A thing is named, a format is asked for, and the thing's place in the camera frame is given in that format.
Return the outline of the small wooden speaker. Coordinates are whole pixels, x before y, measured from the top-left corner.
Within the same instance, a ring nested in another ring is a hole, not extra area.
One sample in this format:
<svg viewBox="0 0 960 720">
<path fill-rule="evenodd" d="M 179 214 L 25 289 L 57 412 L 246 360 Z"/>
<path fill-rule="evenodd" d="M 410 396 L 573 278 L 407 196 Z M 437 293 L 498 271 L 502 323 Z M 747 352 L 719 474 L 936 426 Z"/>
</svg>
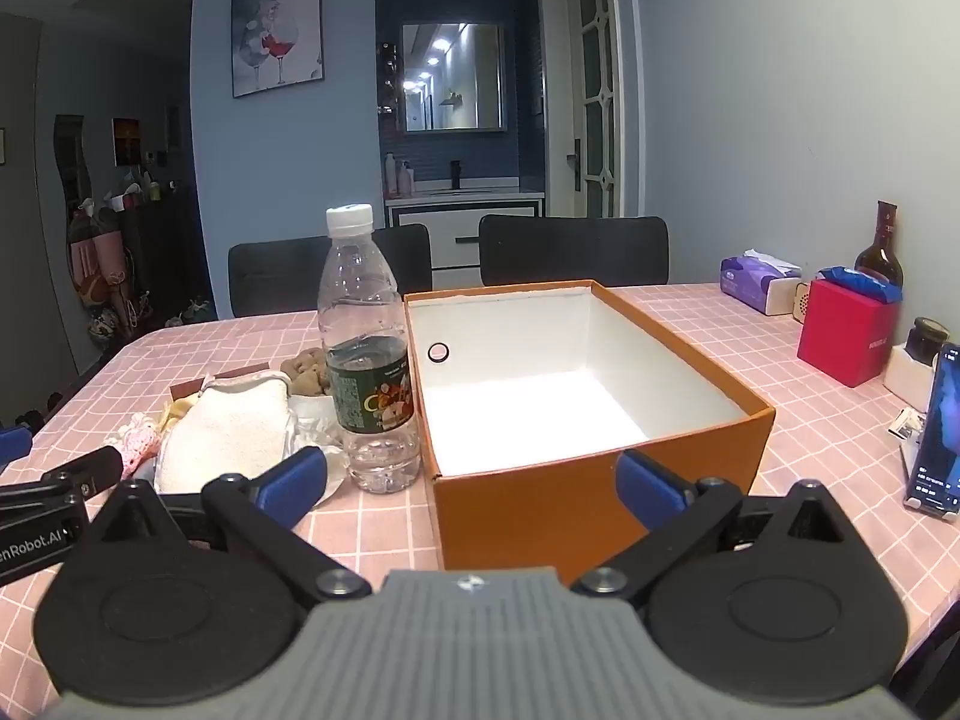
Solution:
<svg viewBox="0 0 960 720">
<path fill-rule="evenodd" d="M 804 323 L 809 309 L 809 296 L 811 295 L 811 283 L 801 281 L 794 289 L 793 297 L 793 319 L 797 323 Z"/>
</svg>

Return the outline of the yellow cleaning cloth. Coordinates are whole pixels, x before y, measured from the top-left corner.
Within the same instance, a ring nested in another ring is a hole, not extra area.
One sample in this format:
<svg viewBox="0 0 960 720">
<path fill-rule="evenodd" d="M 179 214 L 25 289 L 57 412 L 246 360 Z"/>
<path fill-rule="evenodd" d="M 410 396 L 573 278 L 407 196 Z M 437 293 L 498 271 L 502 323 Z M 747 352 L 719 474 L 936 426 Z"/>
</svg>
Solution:
<svg viewBox="0 0 960 720">
<path fill-rule="evenodd" d="M 199 401 L 199 394 L 187 395 L 187 397 L 176 398 L 164 408 L 163 414 L 158 419 L 158 431 L 166 433 L 169 429 L 176 426 L 181 419 L 189 413 Z"/>
</svg>

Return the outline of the pink checkered tablecloth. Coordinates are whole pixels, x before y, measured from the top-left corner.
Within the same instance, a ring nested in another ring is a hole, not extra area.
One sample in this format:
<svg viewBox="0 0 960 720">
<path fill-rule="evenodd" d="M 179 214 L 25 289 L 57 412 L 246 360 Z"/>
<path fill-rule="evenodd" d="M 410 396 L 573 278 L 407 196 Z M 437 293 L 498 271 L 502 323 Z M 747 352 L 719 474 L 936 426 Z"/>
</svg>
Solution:
<svg viewBox="0 0 960 720">
<path fill-rule="evenodd" d="M 832 493 L 882 566 L 918 640 L 911 592 L 937 564 L 955 564 L 958 532 L 926 520 L 908 556 L 911 517 L 885 488 L 848 491 L 856 450 L 827 452 L 815 427 L 857 427 L 887 447 L 896 403 L 884 388 L 835 387 L 794 355 L 797 325 L 729 299 L 712 284 L 610 289 L 685 338 L 775 410 L 747 496 L 782 496 L 801 479 Z M 32 642 L 32 620 L 62 564 L 2 595 L 2 704 L 44 718 L 898 718 L 883 688 L 825 706 L 771 706 L 711 688 L 675 667 L 628 603 L 573 592 L 551 567 L 446 571 L 439 564 L 428 478 L 376 496 L 343 486 L 293 532 L 371 583 L 331 601 L 257 678 L 192 704 L 99 704 L 60 695 Z"/>
</svg>

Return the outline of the left black chair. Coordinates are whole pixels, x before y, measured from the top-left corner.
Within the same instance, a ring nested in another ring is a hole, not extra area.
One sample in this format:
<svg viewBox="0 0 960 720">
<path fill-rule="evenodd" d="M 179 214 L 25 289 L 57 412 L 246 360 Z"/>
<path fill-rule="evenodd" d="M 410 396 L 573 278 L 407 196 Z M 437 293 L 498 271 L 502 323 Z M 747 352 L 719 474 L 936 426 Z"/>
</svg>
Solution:
<svg viewBox="0 0 960 720">
<path fill-rule="evenodd" d="M 402 296 L 433 289 L 430 233 L 423 224 L 376 229 L 373 241 L 391 266 Z M 316 236 L 231 247 L 228 280 L 233 316 L 316 309 L 320 273 L 331 245 L 327 236 Z"/>
</svg>

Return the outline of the silver foil bundle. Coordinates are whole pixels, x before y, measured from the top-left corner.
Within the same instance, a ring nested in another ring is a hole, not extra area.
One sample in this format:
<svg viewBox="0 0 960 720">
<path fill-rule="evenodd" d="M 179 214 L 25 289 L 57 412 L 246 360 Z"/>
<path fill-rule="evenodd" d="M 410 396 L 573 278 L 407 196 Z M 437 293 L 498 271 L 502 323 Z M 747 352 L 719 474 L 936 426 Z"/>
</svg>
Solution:
<svg viewBox="0 0 960 720">
<path fill-rule="evenodd" d="M 337 494 L 338 489 L 347 481 L 348 455 L 343 450 L 342 431 L 335 414 L 334 399 L 331 395 L 291 395 L 288 398 L 293 427 L 291 427 L 290 452 L 304 449 L 308 445 L 319 447 L 327 463 L 327 483 L 317 505 Z"/>
</svg>

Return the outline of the right black chair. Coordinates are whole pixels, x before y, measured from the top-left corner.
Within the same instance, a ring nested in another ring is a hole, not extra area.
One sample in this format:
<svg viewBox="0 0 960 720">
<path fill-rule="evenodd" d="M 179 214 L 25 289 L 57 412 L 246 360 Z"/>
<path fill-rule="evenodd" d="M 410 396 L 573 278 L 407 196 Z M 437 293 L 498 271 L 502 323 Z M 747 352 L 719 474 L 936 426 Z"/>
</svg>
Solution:
<svg viewBox="0 0 960 720">
<path fill-rule="evenodd" d="M 659 216 L 483 216 L 478 225 L 485 286 L 592 280 L 607 288 L 669 281 L 669 229 Z"/>
</svg>

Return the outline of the pink bags on rack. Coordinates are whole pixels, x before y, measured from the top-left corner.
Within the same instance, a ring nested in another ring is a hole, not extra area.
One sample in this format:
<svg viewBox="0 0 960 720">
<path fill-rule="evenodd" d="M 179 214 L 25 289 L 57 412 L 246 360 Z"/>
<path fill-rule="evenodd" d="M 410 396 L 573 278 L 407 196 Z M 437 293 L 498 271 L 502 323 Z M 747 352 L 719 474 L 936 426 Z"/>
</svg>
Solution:
<svg viewBox="0 0 960 720">
<path fill-rule="evenodd" d="M 119 213 L 86 199 L 68 223 L 70 278 L 88 312 L 88 333 L 99 346 L 132 340 L 140 309 L 132 296 Z"/>
</svg>

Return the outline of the brown plush toy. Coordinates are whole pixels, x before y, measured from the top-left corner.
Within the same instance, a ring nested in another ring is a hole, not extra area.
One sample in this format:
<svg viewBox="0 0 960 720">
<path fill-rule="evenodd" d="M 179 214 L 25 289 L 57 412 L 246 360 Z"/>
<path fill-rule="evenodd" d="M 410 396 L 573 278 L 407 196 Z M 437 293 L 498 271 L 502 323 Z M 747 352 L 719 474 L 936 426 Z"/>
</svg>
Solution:
<svg viewBox="0 0 960 720">
<path fill-rule="evenodd" d="M 280 371 L 290 379 L 290 394 L 297 397 L 320 397 L 331 390 L 324 349 L 308 348 L 280 364 Z"/>
</svg>

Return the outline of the blue packet on red box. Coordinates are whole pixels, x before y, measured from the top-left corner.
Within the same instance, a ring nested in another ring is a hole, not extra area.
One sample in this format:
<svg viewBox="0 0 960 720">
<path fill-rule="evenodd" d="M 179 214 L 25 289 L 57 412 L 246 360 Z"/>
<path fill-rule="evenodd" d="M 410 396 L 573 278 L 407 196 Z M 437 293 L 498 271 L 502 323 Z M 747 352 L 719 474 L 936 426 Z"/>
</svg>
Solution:
<svg viewBox="0 0 960 720">
<path fill-rule="evenodd" d="M 818 272 L 818 277 L 880 304 L 898 304 L 903 301 L 903 289 L 900 286 L 867 271 L 847 266 L 828 266 Z"/>
</svg>

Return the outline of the smartphone on stand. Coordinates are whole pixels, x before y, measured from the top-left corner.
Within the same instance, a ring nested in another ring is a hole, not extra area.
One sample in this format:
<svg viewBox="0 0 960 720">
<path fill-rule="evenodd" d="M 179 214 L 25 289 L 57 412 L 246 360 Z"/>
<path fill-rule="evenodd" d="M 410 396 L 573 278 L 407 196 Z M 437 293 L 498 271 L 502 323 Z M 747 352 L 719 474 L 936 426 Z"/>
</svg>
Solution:
<svg viewBox="0 0 960 720">
<path fill-rule="evenodd" d="M 958 454 L 958 346 L 947 343 L 937 356 L 928 414 L 911 462 L 905 491 L 908 509 L 940 520 L 957 520 Z"/>
</svg>

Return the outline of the wall mirror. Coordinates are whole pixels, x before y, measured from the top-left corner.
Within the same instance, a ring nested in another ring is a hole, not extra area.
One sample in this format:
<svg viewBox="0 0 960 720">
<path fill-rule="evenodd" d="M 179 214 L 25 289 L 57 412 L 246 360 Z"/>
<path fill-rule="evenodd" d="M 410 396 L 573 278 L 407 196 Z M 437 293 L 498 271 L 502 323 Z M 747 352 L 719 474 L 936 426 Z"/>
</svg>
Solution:
<svg viewBox="0 0 960 720">
<path fill-rule="evenodd" d="M 494 23 L 402 26 L 402 130 L 503 132 L 505 32 Z"/>
</svg>

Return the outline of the white glass panel door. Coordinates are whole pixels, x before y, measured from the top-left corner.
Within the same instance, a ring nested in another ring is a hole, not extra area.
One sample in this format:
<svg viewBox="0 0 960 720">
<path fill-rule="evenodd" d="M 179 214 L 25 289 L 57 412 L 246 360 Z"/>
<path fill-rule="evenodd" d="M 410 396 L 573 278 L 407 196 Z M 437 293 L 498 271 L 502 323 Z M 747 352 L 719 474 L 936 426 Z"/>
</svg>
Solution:
<svg viewBox="0 0 960 720">
<path fill-rule="evenodd" d="M 636 0 L 539 0 L 545 193 L 553 216 L 643 213 Z"/>
</svg>

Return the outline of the small dark jar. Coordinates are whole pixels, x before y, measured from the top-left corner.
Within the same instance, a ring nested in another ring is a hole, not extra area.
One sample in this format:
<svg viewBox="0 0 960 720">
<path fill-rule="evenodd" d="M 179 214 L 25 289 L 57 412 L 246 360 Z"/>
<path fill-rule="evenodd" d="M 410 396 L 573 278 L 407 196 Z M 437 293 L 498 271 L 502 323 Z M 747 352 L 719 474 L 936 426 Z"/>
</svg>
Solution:
<svg viewBox="0 0 960 720">
<path fill-rule="evenodd" d="M 913 361 L 932 367 L 949 338 L 949 329 L 942 323 L 929 317 L 916 317 L 908 332 L 905 351 Z"/>
</svg>

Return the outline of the pink white crochet piece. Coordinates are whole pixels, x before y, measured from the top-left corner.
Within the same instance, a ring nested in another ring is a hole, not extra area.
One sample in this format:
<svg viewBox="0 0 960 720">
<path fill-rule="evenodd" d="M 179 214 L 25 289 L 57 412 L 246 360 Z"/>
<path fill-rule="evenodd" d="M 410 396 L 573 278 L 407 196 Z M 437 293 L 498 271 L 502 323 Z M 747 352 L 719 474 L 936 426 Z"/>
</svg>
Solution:
<svg viewBox="0 0 960 720">
<path fill-rule="evenodd" d="M 160 451 L 161 433 L 153 419 L 145 413 L 135 413 L 125 424 L 112 431 L 104 442 L 121 456 L 121 478 L 132 478 L 145 461 Z"/>
</svg>

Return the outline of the orange cardboard box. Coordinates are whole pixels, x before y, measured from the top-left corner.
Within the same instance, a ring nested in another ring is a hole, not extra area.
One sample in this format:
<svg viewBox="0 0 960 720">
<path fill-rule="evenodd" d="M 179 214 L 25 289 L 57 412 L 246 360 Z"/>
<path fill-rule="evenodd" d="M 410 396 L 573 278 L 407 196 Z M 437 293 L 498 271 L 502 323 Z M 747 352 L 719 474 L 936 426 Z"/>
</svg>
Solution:
<svg viewBox="0 0 960 720">
<path fill-rule="evenodd" d="M 573 582 L 643 538 L 615 493 L 626 450 L 690 481 L 754 484 L 773 406 L 594 281 L 412 294 L 405 314 L 446 571 Z"/>
</svg>

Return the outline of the black chair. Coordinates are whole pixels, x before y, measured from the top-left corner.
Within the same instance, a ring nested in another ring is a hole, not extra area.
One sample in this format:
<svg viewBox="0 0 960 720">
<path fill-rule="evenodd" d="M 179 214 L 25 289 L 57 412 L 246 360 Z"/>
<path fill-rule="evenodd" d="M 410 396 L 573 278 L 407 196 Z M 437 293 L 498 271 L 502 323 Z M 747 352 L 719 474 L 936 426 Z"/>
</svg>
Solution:
<svg viewBox="0 0 960 720">
<path fill-rule="evenodd" d="M 592 280 L 607 288 L 669 281 L 669 229 L 659 216 L 483 216 L 478 225 L 485 286 Z"/>
<path fill-rule="evenodd" d="M 391 266 L 402 296 L 433 289 L 430 233 L 423 224 L 376 229 L 373 241 Z M 320 273 L 331 245 L 327 236 L 316 236 L 231 247 L 228 280 L 233 316 L 316 309 Z"/>
</svg>

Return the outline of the wine glass wall picture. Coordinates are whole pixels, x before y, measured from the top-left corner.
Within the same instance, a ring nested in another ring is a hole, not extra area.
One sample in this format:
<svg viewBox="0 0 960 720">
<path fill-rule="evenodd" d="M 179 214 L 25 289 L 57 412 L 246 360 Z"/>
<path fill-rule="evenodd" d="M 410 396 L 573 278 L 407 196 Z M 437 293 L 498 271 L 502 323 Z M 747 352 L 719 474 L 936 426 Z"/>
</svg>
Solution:
<svg viewBox="0 0 960 720">
<path fill-rule="evenodd" d="M 233 98 L 324 78 L 322 0 L 231 0 Z"/>
</svg>

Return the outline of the red box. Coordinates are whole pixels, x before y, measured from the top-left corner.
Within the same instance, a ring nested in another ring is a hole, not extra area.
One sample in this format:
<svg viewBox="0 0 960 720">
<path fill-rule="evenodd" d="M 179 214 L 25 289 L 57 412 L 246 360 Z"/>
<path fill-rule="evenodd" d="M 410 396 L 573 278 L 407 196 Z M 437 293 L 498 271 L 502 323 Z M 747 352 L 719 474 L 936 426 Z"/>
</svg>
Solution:
<svg viewBox="0 0 960 720">
<path fill-rule="evenodd" d="M 797 357 L 846 387 L 884 372 L 900 304 L 885 304 L 827 280 L 811 284 Z"/>
</svg>

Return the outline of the dark glass wine bottle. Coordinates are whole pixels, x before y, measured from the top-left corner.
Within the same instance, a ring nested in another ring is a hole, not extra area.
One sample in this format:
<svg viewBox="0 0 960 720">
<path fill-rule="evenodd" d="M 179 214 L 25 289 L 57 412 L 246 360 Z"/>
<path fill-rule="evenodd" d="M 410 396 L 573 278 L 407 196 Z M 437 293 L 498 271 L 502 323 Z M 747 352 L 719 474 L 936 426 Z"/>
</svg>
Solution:
<svg viewBox="0 0 960 720">
<path fill-rule="evenodd" d="M 854 268 L 901 288 L 903 268 L 895 255 L 896 204 L 878 200 L 874 240 L 854 261 Z"/>
</svg>

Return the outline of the clear plastic water bottle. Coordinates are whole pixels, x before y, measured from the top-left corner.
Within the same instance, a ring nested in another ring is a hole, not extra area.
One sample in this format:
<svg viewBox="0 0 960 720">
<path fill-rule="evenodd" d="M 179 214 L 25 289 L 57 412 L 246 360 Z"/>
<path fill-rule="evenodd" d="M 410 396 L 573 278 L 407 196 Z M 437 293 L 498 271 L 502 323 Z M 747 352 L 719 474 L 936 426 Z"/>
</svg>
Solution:
<svg viewBox="0 0 960 720">
<path fill-rule="evenodd" d="M 370 205 L 336 206 L 325 219 L 317 320 L 348 473 L 368 493 L 398 493 L 420 470 L 404 301 Z"/>
</svg>

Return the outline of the purple tissue pack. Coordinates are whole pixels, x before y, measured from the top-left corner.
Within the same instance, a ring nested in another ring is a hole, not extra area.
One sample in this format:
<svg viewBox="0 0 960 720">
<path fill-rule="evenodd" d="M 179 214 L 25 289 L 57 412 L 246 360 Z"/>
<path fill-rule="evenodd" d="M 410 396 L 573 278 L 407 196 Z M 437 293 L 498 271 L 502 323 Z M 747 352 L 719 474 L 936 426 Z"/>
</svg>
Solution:
<svg viewBox="0 0 960 720">
<path fill-rule="evenodd" d="M 768 317 L 793 312 L 802 268 L 770 254 L 748 249 L 719 266 L 719 288 L 727 296 Z"/>
</svg>

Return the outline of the white terry cloth pouch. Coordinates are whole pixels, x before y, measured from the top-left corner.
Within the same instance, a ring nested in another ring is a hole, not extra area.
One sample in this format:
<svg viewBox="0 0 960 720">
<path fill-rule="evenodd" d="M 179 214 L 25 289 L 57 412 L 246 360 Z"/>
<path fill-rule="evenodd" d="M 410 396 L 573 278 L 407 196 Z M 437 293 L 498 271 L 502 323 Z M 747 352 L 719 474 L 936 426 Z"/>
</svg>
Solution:
<svg viewBox="0 0 960 720">
<path fill-rule="evenodd" d="M 254 479 L 290 455 L 290 379 L 260 371 L 209 380 L 199 401 L 163 439 L 156 460 L 161 494 L 198 493 L 223 475 Z"/>
</svg>

